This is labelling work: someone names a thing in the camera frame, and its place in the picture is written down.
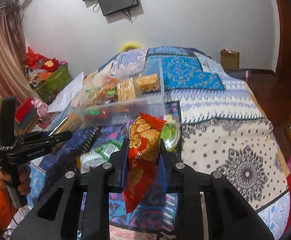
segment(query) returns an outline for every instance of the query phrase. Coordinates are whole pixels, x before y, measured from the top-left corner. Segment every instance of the bed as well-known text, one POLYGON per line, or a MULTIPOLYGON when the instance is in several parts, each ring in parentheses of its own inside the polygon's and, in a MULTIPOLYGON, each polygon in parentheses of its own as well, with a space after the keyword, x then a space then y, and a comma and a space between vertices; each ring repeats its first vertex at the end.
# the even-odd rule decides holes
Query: bed
MULTIPOLYGON (((228 76, 203 52, 173 46, 120 53, 98 72, 131 63, 143 65, 154 58, 162 62, 167 115, 182 123, 182 140, 175 153, 196 171, 221 171, 279 239, 291 223, 291 176, 272 134, 273 125, 248 85, 228 76)), ((57 114, 48 129, 69 112, 57 114)), ((123 125, 103 127, 93 148, 113 140, 122 142, 122 129, 123 125)), ((79 128, 56 155, 32 161, 29 204, 19 211, 19 219, 40 194, 75 168, 74 151, 94 131, 79 128)), ((156 183, 131 214, 125 214, 122 194, 109 194, 111 239, 154 240, 175 235, 177 194, 164 194, 156 183)))

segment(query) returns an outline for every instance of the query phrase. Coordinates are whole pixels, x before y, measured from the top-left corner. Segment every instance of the packaged candy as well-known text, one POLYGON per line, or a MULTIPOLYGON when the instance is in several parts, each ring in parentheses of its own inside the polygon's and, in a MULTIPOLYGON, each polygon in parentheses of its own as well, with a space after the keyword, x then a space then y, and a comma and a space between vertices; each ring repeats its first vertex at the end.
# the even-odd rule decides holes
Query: packaged candy
POLYGON ((160 80, 157 73, 137 77, 136 83, 140 86, 143 93, 158 91, 160 88, 160 80))
POLYGON ((102 87, 99 89, 98 94, 93 100, 94 105, 103 105, 110 102, 117 102, 117 83, 119 79, 111 76, 104 78, 102 87))
POLYGON ((142 96, 140 85, 136 83, 134 78, 118 83, 117 93, 119 102, 142 96))
POLYGON ((129 172, 124 190, 127 213, 135 210, 156 179, 160 134, 165 122, 140 113, 130 128, 129 172))

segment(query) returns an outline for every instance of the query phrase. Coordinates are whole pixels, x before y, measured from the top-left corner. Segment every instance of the cardboard box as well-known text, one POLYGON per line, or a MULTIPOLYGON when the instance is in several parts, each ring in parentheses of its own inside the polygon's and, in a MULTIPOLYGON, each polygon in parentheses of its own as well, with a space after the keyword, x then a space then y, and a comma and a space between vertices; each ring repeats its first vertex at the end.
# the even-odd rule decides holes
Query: cardboard box
POLYGON ((232 51, 220 51, 221 54, 221 66, 232 70, 238 70, 239 68, 239 52, 232 51))

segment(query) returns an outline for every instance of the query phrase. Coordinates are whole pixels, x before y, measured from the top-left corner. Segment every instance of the green box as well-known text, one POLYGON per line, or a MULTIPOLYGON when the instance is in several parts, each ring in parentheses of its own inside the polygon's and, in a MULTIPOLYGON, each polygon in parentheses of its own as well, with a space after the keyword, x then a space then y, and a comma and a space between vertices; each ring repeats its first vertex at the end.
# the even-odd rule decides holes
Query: green box
POLYGON ((35 91, 43 102, 50 104, 71 81, 72 77, 67 66, 64 65, 46 80, 40 82, 35 87, 35 91))

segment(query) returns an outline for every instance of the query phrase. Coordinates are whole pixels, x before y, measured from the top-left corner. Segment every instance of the pink curtain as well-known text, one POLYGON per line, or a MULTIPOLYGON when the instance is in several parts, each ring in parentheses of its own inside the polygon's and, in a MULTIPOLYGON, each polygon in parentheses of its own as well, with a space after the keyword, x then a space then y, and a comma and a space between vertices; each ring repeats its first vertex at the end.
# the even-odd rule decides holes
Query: pink curtain
POLYGON ((36 96, 24 76, 25 61, 20 5, 11 2, 0 10, 0 105, 4 97, 17 96, 22 102, 36 96))

